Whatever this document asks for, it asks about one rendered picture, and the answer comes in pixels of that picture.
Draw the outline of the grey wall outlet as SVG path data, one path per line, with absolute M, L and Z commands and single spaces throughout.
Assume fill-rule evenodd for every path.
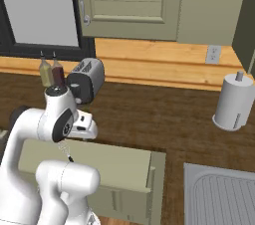
M 205 58 L 206 64 L 217 65 L 221 55 L 221 47 L 216 45 L 209 45 Z

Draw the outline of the white paper towel roll holder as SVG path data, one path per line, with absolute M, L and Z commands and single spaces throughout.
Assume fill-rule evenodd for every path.
M 244 126 L 255 101 L 255 85 L 242 71 L 224 77 L 213 123 L 226 131 Z

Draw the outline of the grey and black toaster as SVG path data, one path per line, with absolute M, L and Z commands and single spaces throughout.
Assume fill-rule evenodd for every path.
M 78 105 L 90 104 L 104 82 L 104 64 L 97 58 L 84 58 L 67 76 L 67 86 Z

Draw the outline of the olive green lower cabinet front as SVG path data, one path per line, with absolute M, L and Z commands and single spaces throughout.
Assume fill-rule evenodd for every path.
M 121 189 L 100 186 L 88 197 L 89 205 L 98 216 L 121 219 L 137 224 L 150 223 L 151 190 Z

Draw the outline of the black framed window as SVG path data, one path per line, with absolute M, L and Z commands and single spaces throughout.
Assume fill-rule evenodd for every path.
M 0 0 L 0 57 L 79 62 L 96 55 L 79 0 Z

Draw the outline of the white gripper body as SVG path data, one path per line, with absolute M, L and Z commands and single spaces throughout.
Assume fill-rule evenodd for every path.
M 90 122 L 79 121 L 74 125 L 74 137 L 81 139 L 95 139 L 98 136 L 98 127 L 92 119 Z

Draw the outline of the dark red vinegar bottle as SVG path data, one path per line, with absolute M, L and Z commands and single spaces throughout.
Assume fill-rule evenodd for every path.
M 56 53 L 53 53 L 52 74 L 56 85 L 63 86 L 65 84 L 64 69 L 58 62 Z

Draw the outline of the olive green wall cabinet panel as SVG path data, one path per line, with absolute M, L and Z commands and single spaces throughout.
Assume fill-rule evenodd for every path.
M 242 0 L 181 0 L 177 42 L 230 46 Z

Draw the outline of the grey steel sink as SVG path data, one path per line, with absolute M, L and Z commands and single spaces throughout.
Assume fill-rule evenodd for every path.
M 255 225 L 255 172 L 183 164 L 184 225 Z

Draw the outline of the olive green wall cabinet door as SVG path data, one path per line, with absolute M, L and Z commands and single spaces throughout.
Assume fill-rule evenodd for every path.
M 85 0 L 91 24 L 80 7 L 82 33 L 93 38 L 174 41 L 180 0 Z

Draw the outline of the yellow oil bottle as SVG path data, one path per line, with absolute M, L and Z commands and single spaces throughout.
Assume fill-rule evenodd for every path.
M 40 76 L 44 87 L 50 87 L 54 83 L 51 65 L 46 61 L 43 53 L 40 54 L 41 64 L 39 66 Z

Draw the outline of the dark olive corner wall cabinet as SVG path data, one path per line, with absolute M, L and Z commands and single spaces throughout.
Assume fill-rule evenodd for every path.
M 232 48 L 247 74 L 255 79 L 255 0 L 243 0 Z

